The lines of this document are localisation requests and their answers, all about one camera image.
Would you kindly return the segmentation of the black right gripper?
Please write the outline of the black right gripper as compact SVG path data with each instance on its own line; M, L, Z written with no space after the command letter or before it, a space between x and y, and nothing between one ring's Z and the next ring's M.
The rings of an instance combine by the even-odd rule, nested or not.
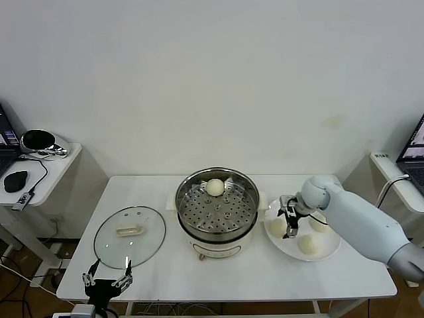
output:
M280 208L277 213L277 217L282 215L286 216L286 233L283 235L283 239L291 239L297 236L299 228L299 220L301 218L306 218L309 214L301 214L295 209L296 205L294 203L288 203L286 208Z

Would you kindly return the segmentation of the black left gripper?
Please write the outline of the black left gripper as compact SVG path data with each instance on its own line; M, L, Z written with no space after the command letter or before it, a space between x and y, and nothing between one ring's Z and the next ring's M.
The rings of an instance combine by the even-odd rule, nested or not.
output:
M95 279L94 275L97 271L100 259L89 267L87 273L82 274L84 290L89 298L88 304L91 305L108 305L110 300L120 296L133 282L132 261L129 260L125 273L118 280Z

